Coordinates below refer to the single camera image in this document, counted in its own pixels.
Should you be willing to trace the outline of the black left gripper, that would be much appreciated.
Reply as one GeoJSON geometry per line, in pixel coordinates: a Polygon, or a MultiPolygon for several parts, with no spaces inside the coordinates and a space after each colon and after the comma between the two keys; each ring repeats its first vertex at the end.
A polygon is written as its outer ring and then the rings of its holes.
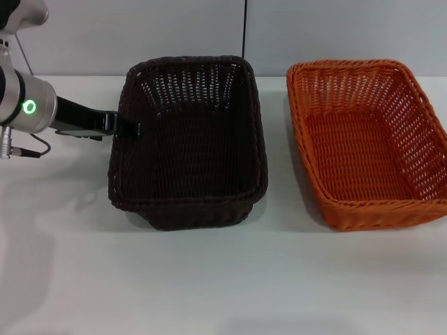
{"type": "Polygon", "coordinates": [[[51,128],[58,134],[73,137],[103,137],[121,135],[140,137],[141,124],[128,119],[117,119],[113,111],[95,110],[57,97],[57,111],[51,128]]]}

